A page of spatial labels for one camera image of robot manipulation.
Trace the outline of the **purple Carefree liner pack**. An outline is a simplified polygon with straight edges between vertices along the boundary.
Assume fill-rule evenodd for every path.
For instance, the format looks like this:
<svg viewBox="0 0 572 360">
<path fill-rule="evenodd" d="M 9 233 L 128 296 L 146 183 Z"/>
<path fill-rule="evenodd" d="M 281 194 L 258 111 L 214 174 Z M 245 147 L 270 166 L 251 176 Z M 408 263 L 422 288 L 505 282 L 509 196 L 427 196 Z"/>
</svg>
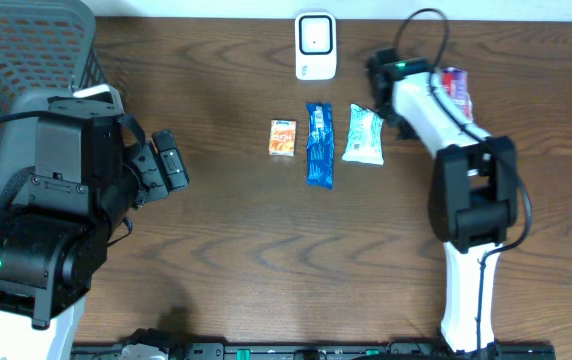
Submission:
<svg viewBox="0 0 572 360">
<path fill-rule="evenodd" d="M 468 92 L 468 73 L 455 67 L 443 68 L 441 82 L 451 100 L 468 119 L 473 120 L 473 104 Z"/>
</svg>

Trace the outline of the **mint green tissue pack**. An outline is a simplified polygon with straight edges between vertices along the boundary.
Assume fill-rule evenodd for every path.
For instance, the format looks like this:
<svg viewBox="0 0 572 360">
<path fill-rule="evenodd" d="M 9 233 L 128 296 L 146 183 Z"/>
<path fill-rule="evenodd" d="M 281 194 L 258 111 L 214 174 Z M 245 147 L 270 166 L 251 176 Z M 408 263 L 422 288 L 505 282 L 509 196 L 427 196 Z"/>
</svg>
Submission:
<svg viewBox="0 0 572 360">
<path fill-rule="evenodd" d="M 370 109 L 350 105 L 350 124 L 342 160 L 363 164 L 384 164 L 381 131 L 383 119 Z"/>
</svg>

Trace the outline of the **blue Oreo cookie pack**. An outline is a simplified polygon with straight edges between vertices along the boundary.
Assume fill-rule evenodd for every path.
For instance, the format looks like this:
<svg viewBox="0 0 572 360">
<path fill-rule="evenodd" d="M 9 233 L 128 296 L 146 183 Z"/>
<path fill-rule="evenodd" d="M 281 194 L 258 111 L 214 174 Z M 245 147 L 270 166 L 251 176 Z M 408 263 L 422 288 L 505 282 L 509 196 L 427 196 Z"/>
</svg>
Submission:
<svg viewBox="0 0 572 360">
<path fill-rule="evenodd" d="M 332 190 L 335 153 L 332 105 L 307 103 L 306 109 L 309 114 L 306 182 Z"/>
</svg>

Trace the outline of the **orange tissue pack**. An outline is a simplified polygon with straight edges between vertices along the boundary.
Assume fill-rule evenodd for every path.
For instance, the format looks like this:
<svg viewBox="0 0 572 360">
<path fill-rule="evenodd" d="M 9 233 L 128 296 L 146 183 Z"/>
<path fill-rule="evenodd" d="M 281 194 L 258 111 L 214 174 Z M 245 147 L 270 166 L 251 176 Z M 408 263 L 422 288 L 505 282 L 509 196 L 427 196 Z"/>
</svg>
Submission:
<svg viewBox="0 0 572 360">
<path fill-rule="evenodd" d="M 297 122 L 272 120 L 268 152 L 271 156 L 293 156 L 295 153 Z"/>
</svg>

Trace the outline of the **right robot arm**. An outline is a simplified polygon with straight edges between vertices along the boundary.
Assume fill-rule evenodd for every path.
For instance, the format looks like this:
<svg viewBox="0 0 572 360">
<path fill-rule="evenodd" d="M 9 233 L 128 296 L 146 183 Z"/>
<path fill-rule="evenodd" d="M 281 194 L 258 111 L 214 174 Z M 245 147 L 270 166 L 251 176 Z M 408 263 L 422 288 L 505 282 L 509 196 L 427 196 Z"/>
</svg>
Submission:
<svg viewBox="0 0 572 360">
<path fill-rule="evenodd" d="M 416 136 L 434 160 L 428 216 L 446 258 L 440 333 L 455 356 L 493 359 L 494 273 L 517 217 L 516 151 L 457 106 L 425 58 L 403 60 L 393 48 L 367 60 L 376 112 Z"/>
</svg>

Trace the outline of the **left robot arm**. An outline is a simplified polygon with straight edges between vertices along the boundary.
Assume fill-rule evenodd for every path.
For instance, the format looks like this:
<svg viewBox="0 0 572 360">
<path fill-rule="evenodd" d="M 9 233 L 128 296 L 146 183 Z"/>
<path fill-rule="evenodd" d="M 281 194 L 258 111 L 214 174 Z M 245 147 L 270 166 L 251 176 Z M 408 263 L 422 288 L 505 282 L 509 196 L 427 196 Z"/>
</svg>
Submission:
<svg viewBox="0 0 572 360">
<path fill-rule="evenodd" d="M 0 194 L 0 359 L 67 359 L 128 212 L 188 186 L 173 134 L 116 104 L 54 97 L 35 111 L 35 162 Z"/>
</svg>

